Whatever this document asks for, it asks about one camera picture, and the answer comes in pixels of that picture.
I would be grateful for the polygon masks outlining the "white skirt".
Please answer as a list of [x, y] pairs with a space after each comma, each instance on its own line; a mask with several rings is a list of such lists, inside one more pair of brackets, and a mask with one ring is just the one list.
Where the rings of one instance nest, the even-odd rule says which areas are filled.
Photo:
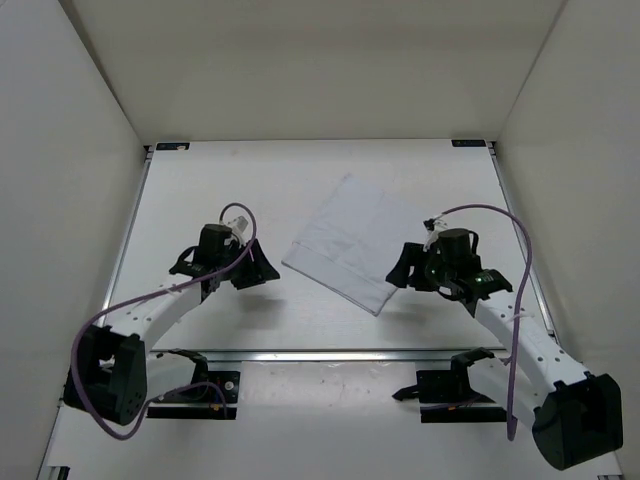
[[377, 316], [395, 288], [385, 282], [399, 223], [380, 188], [345, 176], [311, 216], [282, 264]]

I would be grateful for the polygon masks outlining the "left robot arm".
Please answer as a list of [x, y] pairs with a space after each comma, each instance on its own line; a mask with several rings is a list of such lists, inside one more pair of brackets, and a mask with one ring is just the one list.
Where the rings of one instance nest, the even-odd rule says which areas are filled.
[[158, 296], [127, 305], [102, 326], [89, 326], [72, 349], [64, 404], [120, 426], [138, 420], [151, 402], [225, 404], [203, 355], [153, 349], [221, 283], [243, 290], [279, 279], [258, 240], [244, 237], [247, 225], [243, 216], [205, 225], [197, 245], [184, 250], [170, 268]]

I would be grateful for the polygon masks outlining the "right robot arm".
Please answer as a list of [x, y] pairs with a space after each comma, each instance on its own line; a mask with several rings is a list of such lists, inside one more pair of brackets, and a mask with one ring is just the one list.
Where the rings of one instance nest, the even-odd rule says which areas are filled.
[[485, 269], [479, 236], [464, 229], [435, 231], [428, 245], [407, 242], [386, 280], [398, 288], [436, 292], [462, 304], [507, 349], [509, 360], [483, 347], [452, 357], [444, 390], [456, 401], [484, 397], [532, 433], [557, 470], [623, 445], [621, 390], [573, 359], [517, 306], [511, 283]]

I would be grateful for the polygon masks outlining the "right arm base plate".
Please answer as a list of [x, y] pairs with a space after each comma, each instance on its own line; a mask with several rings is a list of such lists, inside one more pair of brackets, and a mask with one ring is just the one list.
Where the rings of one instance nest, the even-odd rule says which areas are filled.
[[495, 359], [495, 354], [476, 348], [454, 355], [447, 370], [417, 370], [416, 383], [397, 390], [392, 398], [417, 400], [422, 424], [505, 423], [506, 411], [470, 385], [469, 369], [485, 359]]

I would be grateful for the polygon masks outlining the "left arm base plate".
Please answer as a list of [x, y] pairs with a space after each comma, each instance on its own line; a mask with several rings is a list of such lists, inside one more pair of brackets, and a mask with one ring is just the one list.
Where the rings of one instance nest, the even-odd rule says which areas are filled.
[[147, 410], [149, 419], [220, 420], [232, 421], [237, 417], [241, 372], [228, 367], [208, 371], [207, 380], [214, 387], [201, 387], [193, 391], [169, 396], [153, 403]]

